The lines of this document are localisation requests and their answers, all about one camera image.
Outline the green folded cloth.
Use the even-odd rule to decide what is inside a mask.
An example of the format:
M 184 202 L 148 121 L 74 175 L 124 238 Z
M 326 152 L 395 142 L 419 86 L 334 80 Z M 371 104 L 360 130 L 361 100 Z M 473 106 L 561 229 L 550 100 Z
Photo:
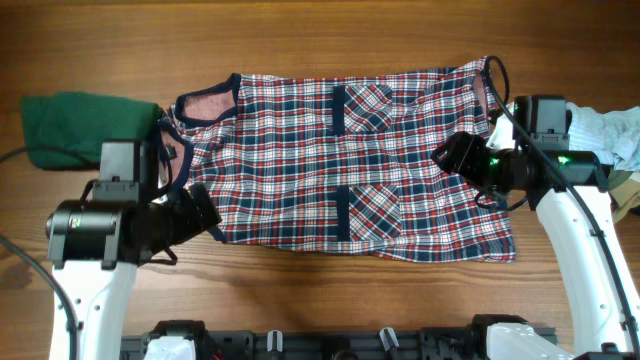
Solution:
M 24 96 L 20 110 L 28 157 L 43 170 L 97 163 L 104 141 L 143 140 L 163 115 L 152 102 L 84 92 Z

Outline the olive tan garment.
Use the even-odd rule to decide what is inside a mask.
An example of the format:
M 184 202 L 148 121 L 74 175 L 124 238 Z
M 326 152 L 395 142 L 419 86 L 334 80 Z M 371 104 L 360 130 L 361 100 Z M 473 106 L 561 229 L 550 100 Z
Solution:
M 609 195 L 613 201 L 614 222 L 622 220 L 639 206 L 639 172 L 612 170 L 608 176 Z

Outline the plaid shorts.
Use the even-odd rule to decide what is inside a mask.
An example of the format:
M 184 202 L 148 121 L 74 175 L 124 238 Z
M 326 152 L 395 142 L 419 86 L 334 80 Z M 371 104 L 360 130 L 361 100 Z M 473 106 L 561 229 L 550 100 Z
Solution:
M 507 214 L 440 170 L 459 131 L 489 133 L 485 62 L 374 77 L 233 74 L 186 93 L 158 127 L 172 184 L 202 184 L 220 242 L 418 263 L 509 263 Z

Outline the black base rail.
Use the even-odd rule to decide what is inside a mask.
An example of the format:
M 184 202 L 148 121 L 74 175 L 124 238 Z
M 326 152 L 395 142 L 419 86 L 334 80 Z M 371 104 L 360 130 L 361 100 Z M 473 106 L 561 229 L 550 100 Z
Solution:
M 121 359 L 143 359 L 159 349 L 164 335 L 193 340 L 197 359 L 485 359 L 489 327 L 499 320 L 526 321 L 511 315 L 477 315 L 465 327 L 427 327 L 416 331 L 268 333 L 211 331 L 201 321 L 161 321 L 149 333 L 125 336 Z

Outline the light blue striped garment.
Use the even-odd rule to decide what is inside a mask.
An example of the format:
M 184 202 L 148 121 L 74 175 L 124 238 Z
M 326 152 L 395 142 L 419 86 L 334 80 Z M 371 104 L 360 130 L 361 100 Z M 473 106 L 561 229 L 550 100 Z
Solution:
M 598 113 L 591 107 L 567 103 L 571 113 L 569 149 L 591 151 L 615 170 L 639 170 L 639 107 Z

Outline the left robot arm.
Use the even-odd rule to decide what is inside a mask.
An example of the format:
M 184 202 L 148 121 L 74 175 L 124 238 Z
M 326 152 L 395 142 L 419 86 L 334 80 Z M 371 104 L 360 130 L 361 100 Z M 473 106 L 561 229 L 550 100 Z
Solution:
M 146 141 L 104 142 L 98 178 L 49 216 L 57 295 L 50 358 L 119 358 L 139 267 L 176 264 L 172 246 L 220 223 L 203 185 L 173 189 L 159 182 L 164 158 Z

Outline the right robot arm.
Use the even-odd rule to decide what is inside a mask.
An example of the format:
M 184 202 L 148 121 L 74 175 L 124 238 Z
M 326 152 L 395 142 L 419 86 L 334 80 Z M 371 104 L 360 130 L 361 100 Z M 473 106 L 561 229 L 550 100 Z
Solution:
M 478 315 L 471 331 L 485 359 L 636 359 L 639 295 L 610 212 L 597 156 L 569 148 L 571 114 L 561 96 L 515 99 L 490 139 L 457 132 L 431 155 L 479 195 L 500 202 L 524 192 L 552 244 L 574 331 L 568 353 L 509 315 Z

